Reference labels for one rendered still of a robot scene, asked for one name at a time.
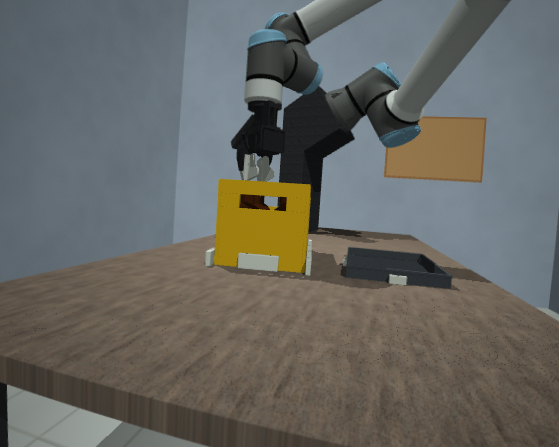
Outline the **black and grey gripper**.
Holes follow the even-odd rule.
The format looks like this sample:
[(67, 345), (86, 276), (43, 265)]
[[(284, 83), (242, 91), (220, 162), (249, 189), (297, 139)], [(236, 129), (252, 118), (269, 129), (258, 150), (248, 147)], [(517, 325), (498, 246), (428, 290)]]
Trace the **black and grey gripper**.
[[(271, 100), (254, 100), (248, 103), (248, 110), (254, 112), (255, 122), (241, 134), (242, 139), (237, 148), (238, 168), (242, 180), (250, 181), (257, 177), (257, 181), (266, 182), (275, 175), (270, 167), (273, 155), (285, 152), (286, 131), (276, 127), (277, 114), (282, 110), (282, 104)], [(257, 166), (255, 154), (252, 153), (261, 156)]]

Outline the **yellow bottle crate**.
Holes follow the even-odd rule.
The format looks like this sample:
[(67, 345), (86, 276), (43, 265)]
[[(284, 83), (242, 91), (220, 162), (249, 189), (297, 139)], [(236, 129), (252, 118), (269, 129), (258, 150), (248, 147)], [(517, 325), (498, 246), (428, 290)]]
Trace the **yellow bottle crate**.
[[(240, 208), (241, 194), (287, 197), (286, 211)], [(278, 271), (305, 272), (311, 184), (219, 179), (214, 265), (238, 254), (279, 256)]]

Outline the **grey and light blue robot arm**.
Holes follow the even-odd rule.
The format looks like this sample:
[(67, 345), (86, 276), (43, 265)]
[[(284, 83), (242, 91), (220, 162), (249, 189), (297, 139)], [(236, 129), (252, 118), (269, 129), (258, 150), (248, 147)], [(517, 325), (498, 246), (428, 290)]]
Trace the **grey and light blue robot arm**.
[[(323, 70), (305, 46), (380, 1), (315, 0), (290, 15), (272, 16), (249, 38), (245, 103), (282, 104), (283, 86), (304, 95), (314, 92)], [(402, 84), (382, 62), (325, 94), (336, 119), (349, 131), (367, 114), (387, 148), (413, 140), (421, 132), (418, 121), (426, 103), (510, 1), (458, 0)]]

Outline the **brown glass bottle with blue label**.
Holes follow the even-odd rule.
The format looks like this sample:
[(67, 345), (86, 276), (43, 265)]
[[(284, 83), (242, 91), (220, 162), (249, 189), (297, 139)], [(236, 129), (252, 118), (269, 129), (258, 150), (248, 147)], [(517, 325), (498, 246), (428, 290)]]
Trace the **brown glass bottle with blue label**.
[(280, 206), (275, 211), (286, 211), (287, 197), (280, 197)]

